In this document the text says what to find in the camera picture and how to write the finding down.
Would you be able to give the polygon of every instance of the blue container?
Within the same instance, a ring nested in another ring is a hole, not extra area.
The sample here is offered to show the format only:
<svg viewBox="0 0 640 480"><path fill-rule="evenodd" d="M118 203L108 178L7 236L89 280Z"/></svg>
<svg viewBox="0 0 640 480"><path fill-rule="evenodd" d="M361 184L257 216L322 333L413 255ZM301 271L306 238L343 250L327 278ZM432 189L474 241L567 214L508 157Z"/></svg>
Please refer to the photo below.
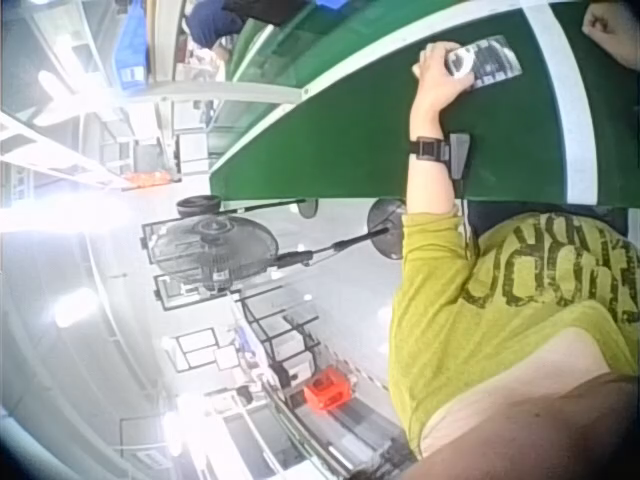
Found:
<svg viewBox="0 0 640 480"><path fill-rule="evenodd" d="M349 0L316 0L316 5L322 5L333 10L342 8Z"/></svg>
<svg viewBox="0 0 640 480"><path fill-rule="evenodd" d="M113 54L113 69L121 90L134 90L147 84L147 22L142 0L135 0L129 7Z"/></svg>

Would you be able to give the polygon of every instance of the window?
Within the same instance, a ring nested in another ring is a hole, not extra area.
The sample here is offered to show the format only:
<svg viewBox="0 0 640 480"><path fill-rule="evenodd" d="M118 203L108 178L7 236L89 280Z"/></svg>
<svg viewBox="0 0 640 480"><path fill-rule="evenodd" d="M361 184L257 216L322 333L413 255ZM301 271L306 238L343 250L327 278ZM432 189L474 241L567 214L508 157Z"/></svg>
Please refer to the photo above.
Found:
<svg viewBox="0 0 640 480"><path fill-rule="evenodd" d="M179 337L165 337L162 348L176 371L186 372L216 363L218 340L213 328L207 328Z"/></svg>

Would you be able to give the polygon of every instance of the white stripe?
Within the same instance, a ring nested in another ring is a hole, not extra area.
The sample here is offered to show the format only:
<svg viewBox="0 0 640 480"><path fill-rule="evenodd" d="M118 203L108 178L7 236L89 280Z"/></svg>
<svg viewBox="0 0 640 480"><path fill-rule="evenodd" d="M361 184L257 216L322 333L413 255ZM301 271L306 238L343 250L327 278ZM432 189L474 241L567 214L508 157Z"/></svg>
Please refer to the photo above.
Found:
<svg viewBox="0 0 640 480"><path fill-rule="evenodd" d="M531 4L565 3L575 0L529 0ZM299 106L305 100L317 95L321 91L335 84L339 80L345 78L361 68L377 61L378 59L393 53L401 48L415 43L423 38L430 37L438 32L448 30L458 25L473 22L481 18L509 12L521 8L520 0L475 0L468 1L446 8L437 13L428 15L420 20L399 28L389 35L367 45L362 50L354 53L349 58L338 63L334 67L327 70L317 79L309 83L302 89L302 101L295 106ZM211 168L209 173L214 173L229 158L236 154L242 147L257 137L260 133L289 113L295 108L294 105L283 105L277 108L261 121L259 121L244 137L236 142L216 164Z"/></svg>
<svg viewBox="0 0 640 480"><path fill-rule="evenodd" d="M638 208L629 209L629 240L640 249L640 209Z"/></svg>
<svg viewBox="0 0 640 480"><path fill-rule="evenodd" d="M258 50L260 50L260 47L262 47L264 42L267 41L267 38L269 38L271 32L273 32L274 29L275 27L273 25L267 25L264 30L262 30L253 40L251 46L249 47L249 50L242 59L242 63L240 63L238 70L236 70L236 73L233 75L233 78L231 79L232 82L238 81L238 78L240 78L240 75L242 75L242 73L245 71L247 65L249 65L249 62L253 60L253 57L256 55L256 53L258 53Z"/></svg>
<svg viewBox="0 0 640 480"><path fill-rule="evenodd" d="M523 9L533 29L555 91L564 136L566 201L577 205L598 203L598 156L589 98L578 62L562 25L549 5Z"/></svg>

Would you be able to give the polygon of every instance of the metal pole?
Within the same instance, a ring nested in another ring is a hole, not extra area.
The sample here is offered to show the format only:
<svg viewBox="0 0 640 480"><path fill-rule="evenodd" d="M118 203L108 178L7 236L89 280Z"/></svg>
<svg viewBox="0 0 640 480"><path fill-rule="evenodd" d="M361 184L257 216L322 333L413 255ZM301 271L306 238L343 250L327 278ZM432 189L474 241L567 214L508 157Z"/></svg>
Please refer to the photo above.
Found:
<svg viewBox="0 0 640 480"><path fill-rule="evenodd" d="M255 424L253 423L253 420L251 420L251 417L247 413L247 410L242 405L242 402L238 399L238 395L236 394L236 392L231 392L231 398L233 399L234 403L238 407L238 410L240 411L240 413L242 414L242 416L246 420L247 425L249 425L249 429L251 429L251 432L253 433L253 436L256 438L256 440L260 444L260 447L264 451L265 455L267 457L269 457L269 460L271 460L271 464L275 467L276 473L280 477L286 478L286 477L284 477L284 470L282 469L282 466L280 465L278 460L276 460L276 457L273 455L273 453L271 453L271 449L269 449L269 446L266 444L266 442L262 438L262 435L260 435L260 432L258 431L258 429L256 428Z"/></svg>
<svg viewBox="0 0 640 480"><path fill-rule="evenodd" d="M147 88L123 94L116 89L78 93L64 101L53 101L34 123L53 125L84 113L124 107L132 103L191 102L194 100L235 100L240 102L298 104L302 90L265 83L248 82L156 82Z"/></svg>

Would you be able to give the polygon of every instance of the hand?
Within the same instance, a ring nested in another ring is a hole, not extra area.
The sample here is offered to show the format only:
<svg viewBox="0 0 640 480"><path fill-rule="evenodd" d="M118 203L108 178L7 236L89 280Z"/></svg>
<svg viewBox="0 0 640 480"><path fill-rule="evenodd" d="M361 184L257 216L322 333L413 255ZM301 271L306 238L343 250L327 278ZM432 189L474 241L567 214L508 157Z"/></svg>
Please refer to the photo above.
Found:
<svg viewBox="0 0 640 480"><path fill-rule="evenodd" d="M626 5L590 5L582 31L622 65L640 71L640 24Z"/></svg>
<svg viewBox="0 0 640 480"><path fill-rule="evenodd" d="M425 124L438 121L440 112L473 85L473 73L454 78L445 68L447 53L457 48L460 45L456 43L438 42L427 45L420 52L420 61L412 69L419 80L418 93L411 108L412 137L428 129Z"/></svg>

